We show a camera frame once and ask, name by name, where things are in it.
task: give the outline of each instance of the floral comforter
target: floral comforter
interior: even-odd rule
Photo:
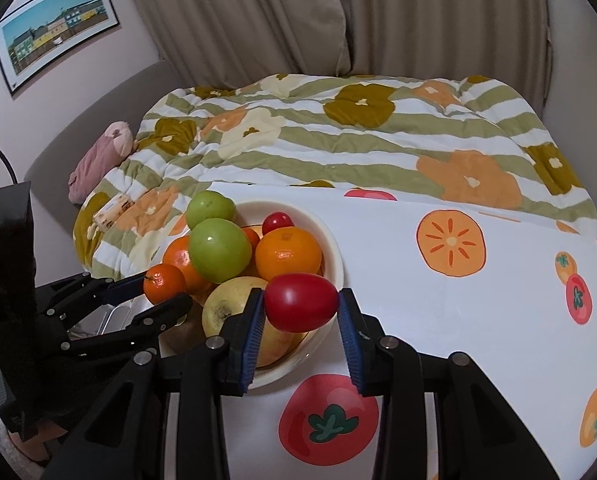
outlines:
[[[467,203],[597,238],[595,206],[543,123],[482,76],[278,74],[235,91],[178,89],[147,112],[137,139],[76,219],[76,251],[94,276],[147,269],[215,181]],[[135,203],[103,234],[92,217],[118,193]]]

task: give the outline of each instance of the painting of colorful houses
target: painting of colorful houses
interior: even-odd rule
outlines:
[[[0,64],[10,92],[115,25],[111,0],[31,0],[14,10],[0,22]]]

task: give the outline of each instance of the white bowl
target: white bowl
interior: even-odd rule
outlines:
[[[260,225],[268,215],[276,211],[287,213],[296,227],[301,227],[302,229],[309,231],[316,238],[323,251],[323,276],[333,283],[336,290],[341,290],[344,282],[341,251],[339,250],[336,239],[331,234],[331,231],[318,216],[283,202],[251,200],[248,202],[236,203],[236,218],[234,221],[241,227]],[[176,236],[165,238],[161,247],[156,251],[156,254],[152,258],[152,265],[161,263],[163,261],[163,253],[165,253],[165,249],[171,241],[175,238],[184,236],[189,230],[188,227],[185,227],[185,229]],[[147,308],[150,308],[151,306],[152,304],[147,301],[145,296],[139,296],[134,300],[132,305],[131,317],[147,310]],[[307,333],[299,345],[277,363],[256,370],[256,373],[254,374],[254,382],[250,385],[250,389],[273,383],[290,373],[298,366],[298,364],[307,359],[307,357],[319,347],[325,339],[325,336],[328,334],[329,329],[331,329],[331,326],[334,324],[335,319],[336,318],[334,317],[319,329]],[[161,355],[166,357],[173,354],[174,352],[161,341]]]

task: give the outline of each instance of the curtain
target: curtain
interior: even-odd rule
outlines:
[[[420,79],[484,75],[540,114],[547,0],[135,0],[187,85],[238,88],[272,73]]]
[[[272,73],[350,69],[340,0],[134,0],[184,84],[240,88]]]
[[[547,0],[341,0],[354,74],[499,79],[540,114]]]

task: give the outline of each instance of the green apple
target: green apple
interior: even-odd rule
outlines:
[[[243,230],[224,218],[208,218],[190,234],[190,259],[198,273],[212,283],[238,276],[252,259],[252,244]]]
[[[234,221],[236,206],[234,201],[216,191],[201,191],[190,200],[185,211],[185,222],[190,229],[194,229],[208,218],[223,218]]]

